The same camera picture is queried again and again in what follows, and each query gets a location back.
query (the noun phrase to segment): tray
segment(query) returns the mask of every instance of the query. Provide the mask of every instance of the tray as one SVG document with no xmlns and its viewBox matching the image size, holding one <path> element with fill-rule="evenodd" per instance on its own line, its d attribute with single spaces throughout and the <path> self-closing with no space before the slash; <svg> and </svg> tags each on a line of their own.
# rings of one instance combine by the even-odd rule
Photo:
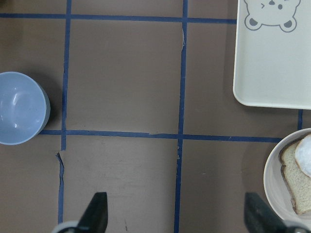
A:
<svg viewBox="0 0 311 233">
<path fill-rule="evenodd" d="M 239 0 L 233 93 L 242 104 L 311 109 L 311 1 Z"/>
</svg>

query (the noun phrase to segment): bowl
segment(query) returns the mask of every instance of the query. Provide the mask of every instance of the bowl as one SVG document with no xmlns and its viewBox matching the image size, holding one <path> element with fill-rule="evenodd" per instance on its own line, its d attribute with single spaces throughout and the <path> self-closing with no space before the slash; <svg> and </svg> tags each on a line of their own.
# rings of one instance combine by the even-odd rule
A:
<svg viewBox="0 0 311 233">
<path fill-rule="evenodd" d="M 271 151 L 263 174 L 266 197 L 274 212 L 290 226 L 300 226 L 311 230 L 311 213 L 297 215 L 292 207 L 291 195 L 281 174 L 280 151 L 289 143 L 311 134 L 311 128 L 296 131 L 281 140 Z"/>
<path fill-rule="evenodd" d="M 50 101 L 32 78 L 18 72 L 0 73 L 0 143 L 24 143 L 47 124 Z"/>
</svg>

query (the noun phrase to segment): toast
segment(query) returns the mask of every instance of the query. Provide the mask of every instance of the toast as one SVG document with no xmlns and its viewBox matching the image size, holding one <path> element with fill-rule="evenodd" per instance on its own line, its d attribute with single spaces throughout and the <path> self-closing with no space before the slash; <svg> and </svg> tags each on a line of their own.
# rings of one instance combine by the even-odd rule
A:
<svg viewBox="0 0 311 233">
<path fill-rule="evenodd" d="M 281 173 L 292 196 L 291 202 L 296 214 L 311 211 L 311 178 L 305 175 L 295 160 L 295 149 L 300 141 L 294 141 L 279 154 Z"/>
</svg>

